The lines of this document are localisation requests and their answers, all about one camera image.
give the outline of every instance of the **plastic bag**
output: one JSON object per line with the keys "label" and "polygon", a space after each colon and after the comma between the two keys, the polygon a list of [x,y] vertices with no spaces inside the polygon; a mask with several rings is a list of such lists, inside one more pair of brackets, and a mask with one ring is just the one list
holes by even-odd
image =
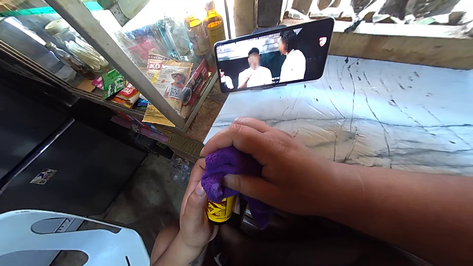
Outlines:
{"label": "plastic bag", "polygon": [[175,158],[171,160],[171,175],[174,182],[179,186],[186,186],[191,177],[193,164],[188,160],[182,158]]}

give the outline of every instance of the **tattoo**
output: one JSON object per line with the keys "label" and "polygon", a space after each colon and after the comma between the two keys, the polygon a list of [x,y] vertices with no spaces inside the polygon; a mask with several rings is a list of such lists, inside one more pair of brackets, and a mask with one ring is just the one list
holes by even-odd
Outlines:
{"label": "tattoo", "polygon": [[206,250],[207,250],[207,245],[205,245],[205,246],[202,248],[202,251],[201,251],[201,253],[199,254],[199,256],[198,256],[195,260],[191,261],[191,262],[189,263],[189,265],[190,265],[190,266],[200,266],[200,265],[202,265],[202,262],[204,261],[205,251],[206,251]]}

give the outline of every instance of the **white shirt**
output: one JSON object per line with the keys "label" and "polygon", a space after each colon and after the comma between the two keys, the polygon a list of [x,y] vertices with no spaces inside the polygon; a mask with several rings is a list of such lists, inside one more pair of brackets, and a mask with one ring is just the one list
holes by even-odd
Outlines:
{"label": "white shirt", "polygon": [[271,70],[262,66],[257,69],[252,69],[250,67],[243,70],[238,75],[238,87],[243,85],[249,75],[251,75],[251,77],[246,84],[247,87],[261,86],[272,83]]}
{"label": "white shirt", "polygon": [[233,89],[233,82],[232,82],[232,79],[229,77],[229,76],[223,76],[220,78],[222,83],[225,83],[225,85],[227,86],[227,88],[229,89]]}
{"label": "white shirt", "polygon": [[292,49],[282,63],[279,82],[301,80],[306,73],[306,57],[300,50]]}

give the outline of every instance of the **qr code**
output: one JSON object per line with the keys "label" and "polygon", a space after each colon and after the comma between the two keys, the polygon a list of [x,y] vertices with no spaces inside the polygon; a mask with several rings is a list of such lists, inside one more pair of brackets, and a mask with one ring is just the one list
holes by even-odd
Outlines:
{"label": "qr code", "polygon": [[169,89],[169,97],[177,98],[181,94],[181,89],[176,86],[171,86]]}

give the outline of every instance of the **microfiber towel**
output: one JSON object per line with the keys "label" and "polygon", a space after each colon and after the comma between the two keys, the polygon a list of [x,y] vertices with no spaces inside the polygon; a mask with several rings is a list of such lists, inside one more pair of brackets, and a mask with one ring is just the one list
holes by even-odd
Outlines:
{"label": "microfiber towel", "polygon": [[[205,171],[201,179],[202,187],[210,201],[219,203],[223,198],[239,194],[238,191],[223,185],[226,174],[261,176],[263,166],[251,155],[235,147],[219,149],[205,157]],[[246,197],[251,215],[260,229],[268,226],[273,208],[257,199]]]}

